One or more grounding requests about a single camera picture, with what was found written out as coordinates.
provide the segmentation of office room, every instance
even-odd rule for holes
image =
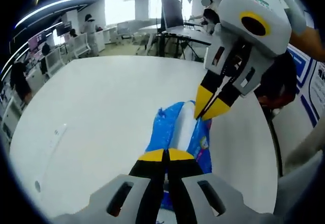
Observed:
[[[308,0],[15,9],[0,141],[27,219],[297,223],[322,196],[325,52]]]

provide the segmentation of chair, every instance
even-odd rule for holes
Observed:
[[[64,66],[61,58],[60,48],[56,48],[45,57],[47,74],[51,78],[53,75]]]
[[[117,24],[116,34],[117,34],[117,38],[120,38],[118,39],[119,43],[121,43],[121,40],[123,39],[130,39],[132,36],[129,28],[129,22],[121,22]]]
[[[8,140],[11,140],[15,132],[21,113],[22,112],[18,108],[14,99],[10,100],[5,110],[3,121],[1,123],[1,128]]]
[[[81,34],[72,38],[69,42],[69,46],[72,45],[73,54],[75,58],[79,58],[80,55],[90,51],[90,46],[87,40],[87,34]]]

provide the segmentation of blue package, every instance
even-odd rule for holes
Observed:
[[[150,143],[146,152],[157,149],[169,149],[173,137],[175,123],[184,102],[178,102],[166,109],[159,109],[153,121],[153,129]],[[211,120],[197,120],[193,130],[187,152],[194,156],[204,173],[212,172],[211,156],[209,151],[210,137],[209,130]],[[164,198],[161,202],[161,208],[173,210],[172,202],[168,191],[164,190]]]

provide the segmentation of blue poster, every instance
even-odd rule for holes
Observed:
[[[288,45],[288,51],[294,58],[297,69],[297,86],[302,87],[307,79],[311,67],[311,58],[292,45]]]
[[[320,118],[325,108],[325,64],[317,62],[309,83],[309,98],[316,114]]]

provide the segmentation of desk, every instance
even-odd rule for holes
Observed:
[[[139,31],[150,34],[149,41],[147,44],[145,54],[148,55],[148,52],[151,48],[153,38],[157,34],[157,28],[160,28],[160,24],[152,25],[148,27],[143,27]],[[195,26],[195,30],[188,28],[171,28],[168,31],[163,32],[166,36],[176,37],[183,40],[193,41],[204,45],[211,45],[213,37],[204,31],[201,26]]]
[[[67,64],[35,95],[12,139],[13,168],[31,199],[50,217],[84,208],[93,192],[127,174],[143,154],[158,109],[195,99],[205,73],[198,62],[151,56]],[[64,123],[66,132],[52,157],[44,159]],[[211,157],[213,172],[240,190],[246,205],[273,212],[276,154],[254,94],[213,120]],[[39,193],[35,179],[44,165]]]

